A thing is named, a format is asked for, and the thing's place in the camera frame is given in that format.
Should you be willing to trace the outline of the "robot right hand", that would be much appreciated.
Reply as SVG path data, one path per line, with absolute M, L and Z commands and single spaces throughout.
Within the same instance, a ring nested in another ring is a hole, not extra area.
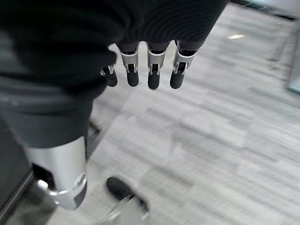
M 130 86 L 147 45 L 148 87 L 159 86 L 165 52 L 177 49 L 177 89 L 227 5 L 225 0 L 3 0 L 0 114 L 23 147 L 39 187 L 68 210 L 87 190 L 86 136 L 93 101 L 117 84 L 120 51 Z

